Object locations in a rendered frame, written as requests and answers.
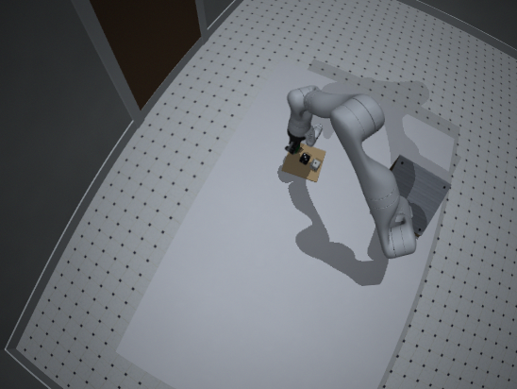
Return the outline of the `black die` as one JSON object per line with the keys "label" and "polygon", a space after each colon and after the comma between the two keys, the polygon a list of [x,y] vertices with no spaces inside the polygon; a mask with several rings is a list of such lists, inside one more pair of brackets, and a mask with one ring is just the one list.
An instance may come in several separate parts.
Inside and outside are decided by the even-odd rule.
{"label": "black die", "polygon": [[309,162],[309,158],[310,158],[310,156],[308,154],[303,153],[303,155],[300,158],[300,162],[302,162],[305,165],[307,165],[307,163]]}

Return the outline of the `tan flat mat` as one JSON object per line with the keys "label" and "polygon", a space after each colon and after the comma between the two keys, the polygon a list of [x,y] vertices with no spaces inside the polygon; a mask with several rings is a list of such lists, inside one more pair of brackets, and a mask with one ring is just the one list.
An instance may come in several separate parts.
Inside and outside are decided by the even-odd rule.
{"label": "tan flat mat", "polygon": [[[325,152],[326,151],[324,150],[315,147],[309,147],[306,144],[300,143],[300,148],[296,154],[292,155],[290,152],[288,152],[281,171],[317,182],[324,161]],[[310,156],[307,165],[299,161],[303,153],[306,153]],[[320,166],[317,171],[309,168],[313,159],[320,162]]]}

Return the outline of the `grey die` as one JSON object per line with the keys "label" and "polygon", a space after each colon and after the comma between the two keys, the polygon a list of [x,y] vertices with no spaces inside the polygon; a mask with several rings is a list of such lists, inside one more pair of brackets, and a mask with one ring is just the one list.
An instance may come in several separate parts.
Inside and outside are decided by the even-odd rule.
{"label": "grey die", "polygon": [[311,169],[313,169],[313,170],[317,171],[317,169],[316,169],[316,168],[318,168],[318,166],[319,166],[319,165],[320,165],[320,162],[319,162],[319,161],[317,161],[317,160],[315,160],[315,159],[313,159],[313,161],[311,162],[311,164],[310,164],[309,168],[311,168]]}

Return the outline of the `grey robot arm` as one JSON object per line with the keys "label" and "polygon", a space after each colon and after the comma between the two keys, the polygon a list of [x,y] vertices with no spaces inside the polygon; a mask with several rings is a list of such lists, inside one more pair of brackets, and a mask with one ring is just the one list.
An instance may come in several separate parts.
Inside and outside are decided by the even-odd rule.
{"label": "grey robot arm", "polygon": [[367,94],[325,93],[317,86],[292,90],[287,100],[291,109],[288,130],[295,137],[305,137],[309,147],[314,146],[323,129],[320,124],[311,125],[312,115],[330,118],[357,174],[385,257],[394,259],[414,253],[416,237],[410,225],[411,206],[400,195],[392,171],[367,156],[362,148],[362,142],[385,123],[378,103]]}

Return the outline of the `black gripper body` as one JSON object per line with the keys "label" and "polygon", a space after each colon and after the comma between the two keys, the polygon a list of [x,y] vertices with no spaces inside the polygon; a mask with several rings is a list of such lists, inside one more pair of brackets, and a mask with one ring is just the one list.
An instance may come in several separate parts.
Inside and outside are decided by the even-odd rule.
{"label": "black gripper body", "polygon": [[290,137],[290,143],[291,143],[291,142],[293,142],[293,144],[292,144],[292,145],[296,145],[296,144],[297,144],[297,142],[301,142],[301,141],[304,141],[304,140],[306,139],[305,137],[295,137],[295,136],[293,136],[293,135],[289,132],[289,130],[287,130],[287,132],[288,132],[288,135],[289,135],[289,137]]}

